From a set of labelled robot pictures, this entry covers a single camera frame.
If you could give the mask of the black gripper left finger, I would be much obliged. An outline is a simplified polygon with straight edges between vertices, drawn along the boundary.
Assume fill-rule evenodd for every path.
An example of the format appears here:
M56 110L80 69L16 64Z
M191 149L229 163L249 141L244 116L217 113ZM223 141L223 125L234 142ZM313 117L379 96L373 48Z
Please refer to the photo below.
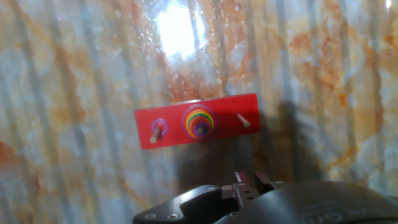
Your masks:
M244 172L235 172L236 183L233 184L233 189L236 192L236 197L240 200L246 200L249 197L249 181Z

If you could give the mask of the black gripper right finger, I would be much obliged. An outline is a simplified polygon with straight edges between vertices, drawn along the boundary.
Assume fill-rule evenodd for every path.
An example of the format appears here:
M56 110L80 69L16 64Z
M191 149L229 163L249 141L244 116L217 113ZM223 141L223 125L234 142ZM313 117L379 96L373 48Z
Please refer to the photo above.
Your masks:
M258 192L270 192L277 187L270 181L269 177L262 172L254 173L254 184Z

